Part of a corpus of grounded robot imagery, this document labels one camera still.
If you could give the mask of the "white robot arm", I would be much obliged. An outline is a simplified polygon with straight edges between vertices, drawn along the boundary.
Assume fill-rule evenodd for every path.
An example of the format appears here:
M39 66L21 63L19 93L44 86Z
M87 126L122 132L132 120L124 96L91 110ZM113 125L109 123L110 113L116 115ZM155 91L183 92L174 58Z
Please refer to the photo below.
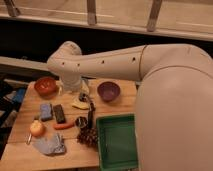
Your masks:
M68 41L47 67L69 89L82 76L140 84L135 104L140 171L213 171L213 58L201 48L143 45L83 56Z

